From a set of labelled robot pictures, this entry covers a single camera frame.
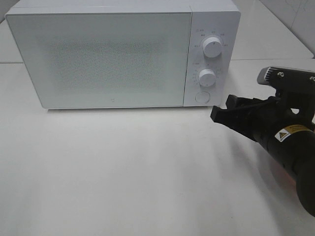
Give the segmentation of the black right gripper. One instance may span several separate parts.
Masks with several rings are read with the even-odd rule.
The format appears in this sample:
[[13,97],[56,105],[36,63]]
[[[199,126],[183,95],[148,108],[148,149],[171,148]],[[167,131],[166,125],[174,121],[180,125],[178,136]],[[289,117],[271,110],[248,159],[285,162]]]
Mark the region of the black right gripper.
[[261,145],[297,145],[315,140],[315,93],[277,89],[267,99],[230,94],[226,109],[213,106],[210,118]]

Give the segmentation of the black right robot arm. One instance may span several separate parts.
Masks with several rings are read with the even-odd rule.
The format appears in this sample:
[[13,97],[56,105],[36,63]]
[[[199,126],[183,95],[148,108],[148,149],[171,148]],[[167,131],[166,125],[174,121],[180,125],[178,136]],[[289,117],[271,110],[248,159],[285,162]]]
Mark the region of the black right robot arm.
[[315,214],[315,95],[277,92],[266,100],[230,94],[213,122],[259,143],[295,180],[303,208]]

